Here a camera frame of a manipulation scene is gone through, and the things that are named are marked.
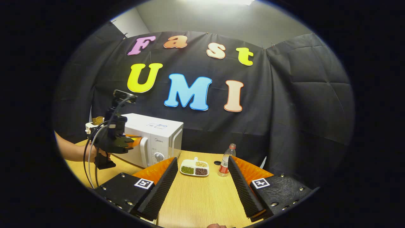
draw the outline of human hand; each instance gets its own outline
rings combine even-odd
[[[207,226],[207,228],[226,228],[226,226],[220,226],[220,225],[218,225],[218,223],[216,223],[216,224],[211,224],[211,225]]]
[[[88,161],[88,159],[89,159],[90,146],[91,146],[91,142],[89,142],[89,145],[87,146],[87,149],[86,149],[85,161]],[[85,146],[79,146],[79,154],[81,155],[82,159],[83,159],[84,148],[85,148]],[[100,154],[102,154],[104,157],[107,156],[106,152],[100,148],[98,149],[98,152]],[[90,154],[90,162],[94,162],[96,160],[96,156],[97,156],[97,148],[93,145],[93,148],[92,148],[92,151]]]

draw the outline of red bottle label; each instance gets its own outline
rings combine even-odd
[[[228,171],[227,167],[220,166],[220,172],[221,173],[228,173],[229,171]]]

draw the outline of letter m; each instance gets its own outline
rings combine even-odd
[[[195,82],[188,87],[184,75],[173,73],[169,75],[172,84],[170,86],[169,97],[164,102],[168,107],[177,107],[177,95],[179,95],[181,105],[187,106],[188,102],[194,96],[193,102],[190,104],[191,109],[206,111],[207,105],[207,91],[208,86],[212,83],[211,78],[198,77]]]

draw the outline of peach letter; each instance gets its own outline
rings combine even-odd
[[[210,43],[207,49],[207,55],[214,58],[225,58],[225,51],[226,48],[222,44],[218,43]]]
[[[186,36],[174,36],[174,37],[170,37],[168,40],[169,41],[164,43],[163,47],[165,47],[165,48],[173,48],[173,47],[183,48],[183,47],[187,46],[187,44],[186,44],[187,37]]]
[[[244,86],[242,82],[235,80],[227,80],[228,85],[228,102],[224,105],[224,109],[230,112],[242,111],[241,101],[241,88]]]

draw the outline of microwave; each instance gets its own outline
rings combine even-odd
[[[114,154],[134,165],[146,168],[171,157],[181,150],[183,122],[123,114],[127,118],[124,133],[140,136],[141,142],[125,154]]]

